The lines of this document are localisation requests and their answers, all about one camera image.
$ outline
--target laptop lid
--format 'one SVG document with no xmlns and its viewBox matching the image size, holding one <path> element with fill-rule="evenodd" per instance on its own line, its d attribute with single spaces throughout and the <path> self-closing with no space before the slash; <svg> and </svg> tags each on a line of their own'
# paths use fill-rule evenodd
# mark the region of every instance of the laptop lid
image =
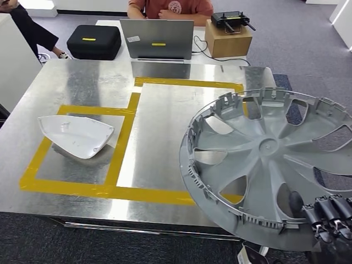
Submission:
<svg viewBox="0 0 352 264">
<path fill-rule="evenodd" d="M 193 20 L 121 19 L 131 58 L 191 59 Z"/>
</svg>

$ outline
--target yellow tape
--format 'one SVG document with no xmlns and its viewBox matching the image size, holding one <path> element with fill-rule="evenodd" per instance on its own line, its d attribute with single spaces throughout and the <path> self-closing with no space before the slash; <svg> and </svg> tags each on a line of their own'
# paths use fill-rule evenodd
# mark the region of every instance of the yellow tape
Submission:
<svg viewBox="0 0 352 264">
<path fill-rule="evenodd" d="M 234 84 L 233 82 L 221 81 L 195 81 L 187 79 L 163 79 L 163 78 L 150 78 L 150 77 L 136 77 L 134 86 L 143 87 L 144 84 L 164 84 L 164 85 L 180 85 L 180 86 L 195 86 L 195 87 L 212 87 L 212 88 L 225 88 L 233 89 L 235 92 L 243 92 L 242 84 Z M 249 111 L 245 102 L 242 103 L 243 113 L 249 116 Z"/>
<path fill-rule="evenodd" d="M 205 86 L 199 83 L 192 86 Z M 194 205 L 193 199 L 187 191 L 154 190 L 141 188 L 126 188 L 116 186 L 123 157 L 128 142 L 129 135 L 133 126 L 140 93 L 132 93 L 128 108 L 104 108 L 104 107 L 86 107 L 86 106 L 61 106 L 57 114 L 79 113 L 79 114 L 98 114 L 125 116 L 122 128 L 119 136 L 116 148 L 113 154 L 110 166 L 107 178 L 103 185 L 88 183 L 73 183 L 57 180 L 36 179 L 36 173 L 40 168 L 51 142 L 44 138 L 38 150 L 29 164 L 27 169 L 20 180 L 20 188 L 23 191 L 36 191 L 41 193 L 76 195 L 87 197 L 99 197 L 108 199 L 121 199 L 141 202 L 157 202 L 162 204 L 173 205 Z M 224 195 L 226 199 L 236 203 L 242 199 L 239 195 Z"/>
<path fill-rule="evenodd" d="M 74 113 L 74 114 L 96 114 L 96 115 L 108 115 L 108 116 L 128 116 L 134 115 L 132 109 L 128 108 L 109 108 L 109 107 L 97 107 L 97 106 L 66 106 L 63 104 L 60 109 L 62 113 Z"/>
<path fill-rule="evenodd" d="M 152 46 L 163 47 L 163 46 L 166 46 L 166 43 L 152 43 Z"/>
<path fill-rule="evenodd" d="M 96 38 L 84 37 L 84 38 L 82 38 L 82 40 L 85 40 L 85 41 L 96 41 L 97 39 L 96 39 Z"/>
<path fill-rule="evenodd" d="M 140 202 L 156 202 L 172 205 L 195 205 L 187 191 L 155 190 L 141 188 L 115 187 L 88 183 L 69 183 L 59 180 L 37 179 L 33 184 L 20 187 L 26 191 L 39 191 L 41 193 L 76 195 L 98 197 L 107 199 L 119 199 Z M 238 195 L 224 195 L 227 200 L 236 203 L 242 199 Z"/>
<path fill-rule="evenodd" d="M 123 157 L 125 156 L 127 144 L 128 143 L 129 135 L 131 134 L 133 122 L 134 121 L 134 116 L 137 111 L 137 106 L 140 101 L 140 97 L 140 93 L 133 93 L 131 96 L 128 109 L 133 111 L 133 115 L 130 117 L 125 117 L 123 120 L 121 132 L 119 135 L 115 151 L 111 158 L 110 166 L 109 167 L 105 182 L 103 183 L 104 185 L 116 186 L 118 182 Z"/>
</svg>

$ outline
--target person's hand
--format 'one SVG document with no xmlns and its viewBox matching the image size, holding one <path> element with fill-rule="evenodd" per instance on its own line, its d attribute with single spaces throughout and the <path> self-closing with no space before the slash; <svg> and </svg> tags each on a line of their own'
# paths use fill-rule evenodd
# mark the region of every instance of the person's hand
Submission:
<svg viewBox="0 0 352 264">
<path fill-rule="evenodd" d="M 176 19 L 178 14 L 174 13 L 171 10 L 160 10 L 159 13 L 159 18 L 160 19 Z"/>
<path fill-rule="evenodd" d="M 0 5 L 0 11 L 10 13 L 14 8 L 17 7 L 17 3 L 18 0 L 6 0 L 5 2 L 2 2 L 2 5 Z"/>
</svg>

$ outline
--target stainless steel table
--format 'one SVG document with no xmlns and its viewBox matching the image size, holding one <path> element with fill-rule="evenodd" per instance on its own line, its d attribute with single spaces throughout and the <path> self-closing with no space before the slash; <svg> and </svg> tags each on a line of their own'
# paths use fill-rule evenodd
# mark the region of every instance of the stainless steel table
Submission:
<svg viewBox="0 0 352 264">
<path fill-rule="evenodd" d="M 133 231 L 154 223 L 145 231 L 206 236 L 187 233 L 215 224 L 182 182 L 182 137 L 194 114 L 220 95 L 264 86 L 275 86 L 269 68 L 51 60 L 0 130 L 0 211 L 69 227 Z M 116 130 L 102 151 L 82 160 L 43 137 L 37 118 L 54 114 Z"/>
</svg>

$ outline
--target robotic hand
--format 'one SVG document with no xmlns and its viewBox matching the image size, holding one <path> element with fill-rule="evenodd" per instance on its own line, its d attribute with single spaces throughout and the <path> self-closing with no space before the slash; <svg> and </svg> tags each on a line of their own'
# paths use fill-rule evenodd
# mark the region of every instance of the robotic hand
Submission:
<svg viewBox="0 0 352 264">
<path fill-rule="evenodd" d="M 312 264 L 347 264 L 352 259 L 352 199 L 332 195 L 316 197 L 315 203 L 304 205 L 298 192 L 289 197 L 296 217 L 304 217 L 320 241 L 321 252 L 307 252 Z"/>
</svg>

